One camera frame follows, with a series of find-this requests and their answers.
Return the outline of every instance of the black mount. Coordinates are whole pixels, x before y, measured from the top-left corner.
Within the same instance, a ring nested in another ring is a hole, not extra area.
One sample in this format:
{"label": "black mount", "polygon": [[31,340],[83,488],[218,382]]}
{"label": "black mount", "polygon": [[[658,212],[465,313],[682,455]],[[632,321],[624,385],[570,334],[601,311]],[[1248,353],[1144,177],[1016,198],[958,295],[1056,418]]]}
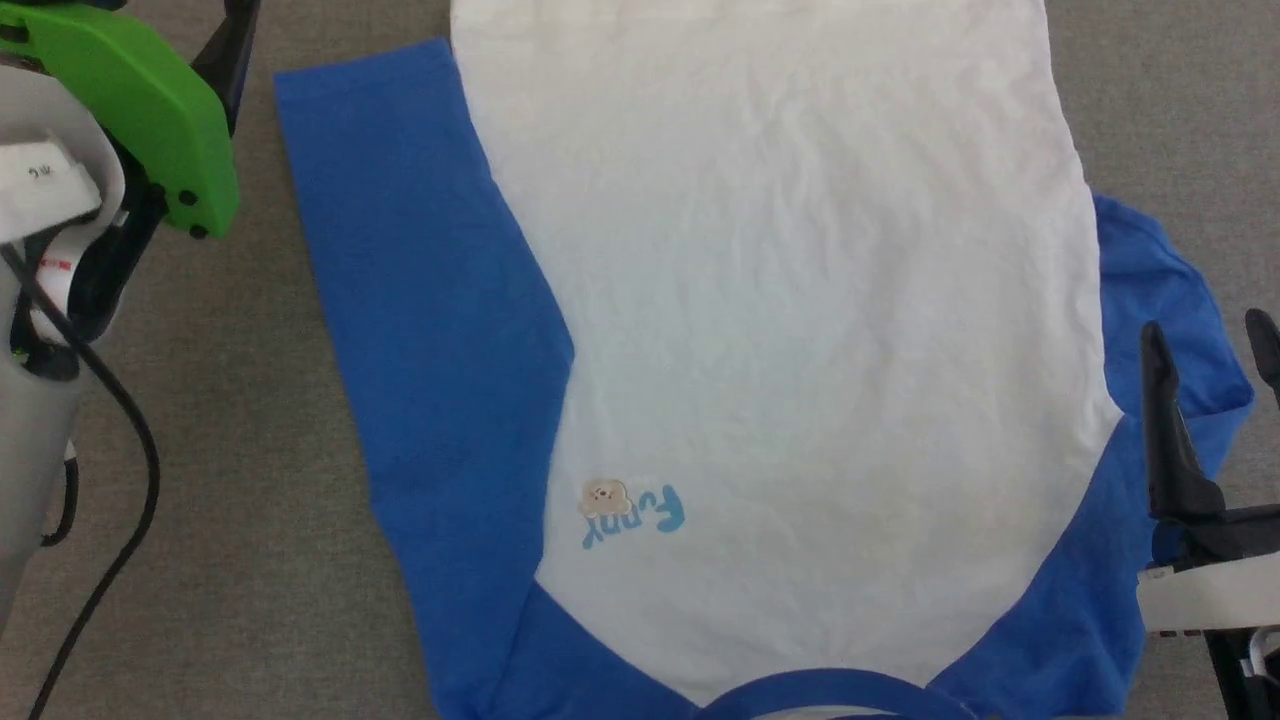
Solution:
{"label": "black mount", "polygon": [[[1244,323],[1258,373],[1280,404],[1280,331],[1262,310],[1249,310]],[[1149,323],[1142,331],[1142,414],[1157,564],[1180,571],[1280,551],[1280,505],[1228,510],[1221,488],[1204,475],[1178,406],[1178,384],[1165,334]],[[1176,555],[1161,557],[1161,539],[1170,536],[1178,538]],[[1231,720],[1280,717],[1280,685],[1244,670],[1256,630],[1203,633]],[[1280,678],[1280,652],[1268,655],[1266,665]]]}

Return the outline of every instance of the blue sleeve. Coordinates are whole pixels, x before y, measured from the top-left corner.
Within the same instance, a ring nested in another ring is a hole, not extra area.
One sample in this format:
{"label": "blue sleeve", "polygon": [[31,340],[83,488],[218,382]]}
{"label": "blue sleeve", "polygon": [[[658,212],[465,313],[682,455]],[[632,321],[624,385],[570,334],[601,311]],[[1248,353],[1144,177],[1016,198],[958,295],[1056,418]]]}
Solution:
{"label": "blue sleeve", "polygon": [[1155,523],[1142,438],[1139,336],[1158,320],[1181,377],[1179,401],[1207,473],[1253,406],[1204,279],[1156,220],[1094,200],[1106,378],[1125,411],[1075,518],[1027,593],[932,684],[979,716],[1039,720],[1124,710],[1146,638],[1134,594]]}
{"label": "blue sleeve", "polygon": [[276,77],[374,514],[433,696],[486,712],[534,589],[572,343],[444,41]]}

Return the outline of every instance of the gray carpet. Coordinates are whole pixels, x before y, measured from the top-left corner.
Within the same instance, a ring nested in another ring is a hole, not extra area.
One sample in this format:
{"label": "gray carpet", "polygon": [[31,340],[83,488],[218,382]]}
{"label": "gray carpet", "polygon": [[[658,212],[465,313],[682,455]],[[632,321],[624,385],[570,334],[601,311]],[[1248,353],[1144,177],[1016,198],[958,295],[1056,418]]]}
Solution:
{"label": "gray carpet", "polygon": [[[191,53],[216,0],[136,0]],[[156,429],[150,541],[81,641],[46,717],[434,717],[397,569],[366,509],[356,434],[307,268],[271,73],[440,33],[443,0],[266,0],[237,137],[233,237],[164,233],[105,355]],[[1208,278],[1236,351],[1280,311],[1280,4],[1051,0],[1055,65],[1091,181],[1161,218]],[[70,541],[31,565],[0,643],[0,717],[46,664],[142,501],[137,443],[105,393],[78,425]],[[1280,414],[1260,404],[1222,473],[1277,502]],[[1197,641],[1152,641],[1128,717],[1222,716]]]}

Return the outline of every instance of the green plastic part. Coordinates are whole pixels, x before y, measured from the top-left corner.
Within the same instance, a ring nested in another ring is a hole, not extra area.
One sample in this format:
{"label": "green plastic part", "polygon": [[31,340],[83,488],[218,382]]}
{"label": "green plastic part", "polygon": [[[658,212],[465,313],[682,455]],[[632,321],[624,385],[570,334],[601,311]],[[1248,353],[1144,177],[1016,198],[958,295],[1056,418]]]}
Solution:
{"label": "green plastic part", "polygon": [[78,3],[0,1],[0,49],[40,60],[164,187],[168,224],[225,236],[239,206],[225,110],[155,31]]}

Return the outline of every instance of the cartoon bear graphic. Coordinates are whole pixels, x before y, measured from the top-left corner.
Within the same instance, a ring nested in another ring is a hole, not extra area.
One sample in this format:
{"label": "cartoon bear graphic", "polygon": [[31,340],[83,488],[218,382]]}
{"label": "cartoon bear graphic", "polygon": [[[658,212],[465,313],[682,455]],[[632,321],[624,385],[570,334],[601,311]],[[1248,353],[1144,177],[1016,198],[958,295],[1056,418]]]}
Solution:
{"label": "cartoon bear graphic", "polygon": [[631,498],[622,480],[591,480],[582,488],[582,502],[577,503],[577,510],[588,519],[626,515],[631,512]]}

